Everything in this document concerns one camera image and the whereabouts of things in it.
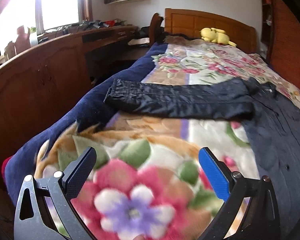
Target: jacket sleeve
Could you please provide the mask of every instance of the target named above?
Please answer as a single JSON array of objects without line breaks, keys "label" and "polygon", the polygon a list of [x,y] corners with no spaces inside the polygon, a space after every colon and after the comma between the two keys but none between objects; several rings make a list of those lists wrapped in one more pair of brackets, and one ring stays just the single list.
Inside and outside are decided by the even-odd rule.
[{"label": "jacket sleeve", "polygon": [[254,108],[246,81],[240,78],[182,86],[116,79],[104,102],[130,114],[161,118],[231,119],[251,114]]}]

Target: blue gripper pad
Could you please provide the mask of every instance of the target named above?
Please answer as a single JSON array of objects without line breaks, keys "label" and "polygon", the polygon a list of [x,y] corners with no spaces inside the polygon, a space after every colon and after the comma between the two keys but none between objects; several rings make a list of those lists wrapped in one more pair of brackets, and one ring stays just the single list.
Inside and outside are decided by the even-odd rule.
[{"label": "blue gripper pad", "polygon": [[216,157],[213,156],[215,159],[214,160],[207,151],[210,150],[208,148],[202,148],[199,151],[200,166],[206,174],[217,197],[223,199],[224,202],[226,202],[228,197],[230,196],[229,182],[216,164],[216,162],[218,162]]}]

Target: black jacket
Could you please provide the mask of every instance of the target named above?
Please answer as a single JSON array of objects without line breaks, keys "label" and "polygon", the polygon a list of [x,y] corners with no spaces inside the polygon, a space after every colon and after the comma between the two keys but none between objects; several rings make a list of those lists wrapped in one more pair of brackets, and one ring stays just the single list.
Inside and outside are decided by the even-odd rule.
[{"label": "black jacket", "polygon": [[234,78],[215,85],[166,86],[114,80],[105,102],[162,118],[239,120],[259,175],[274,185],[282,236],[300,218],[300,110],[272,83]]}]

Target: yellow plush toy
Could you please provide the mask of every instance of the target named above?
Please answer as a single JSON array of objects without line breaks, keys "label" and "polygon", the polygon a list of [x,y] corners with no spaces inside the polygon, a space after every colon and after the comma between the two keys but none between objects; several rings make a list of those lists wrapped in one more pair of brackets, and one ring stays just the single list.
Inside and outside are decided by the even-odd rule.
[{"label": "yellow plush toy", "polygon": [[201,39],[205,41],[211,41],[213,43],[231,45],[236,47],[237,44],[230,41],[229,36],[226,35],[226,32],[216,28],[204,28],[201,30]]}]

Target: bedroom wall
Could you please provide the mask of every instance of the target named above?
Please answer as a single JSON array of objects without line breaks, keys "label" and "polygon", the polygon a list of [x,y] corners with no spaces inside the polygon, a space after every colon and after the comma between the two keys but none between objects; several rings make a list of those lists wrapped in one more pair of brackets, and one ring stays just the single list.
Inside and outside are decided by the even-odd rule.
[{"label": "bedroom wall", "polygon": [[92,0],[92,15],[94,20],[112,20],[113,8],[104,4],[104,0]]},{"label": "bedroom wall", "polygon": [[[97,6],[94,7],[94,13],[97,13]],[[253,26],[258,35],[261,35],[262,29],[261,0],[143,0],[106,7],[113,18],[127,20],[139,27],[149,26],[155,12],[164,16],[165,8],[178,8],[206,11],[238,20]]]}]

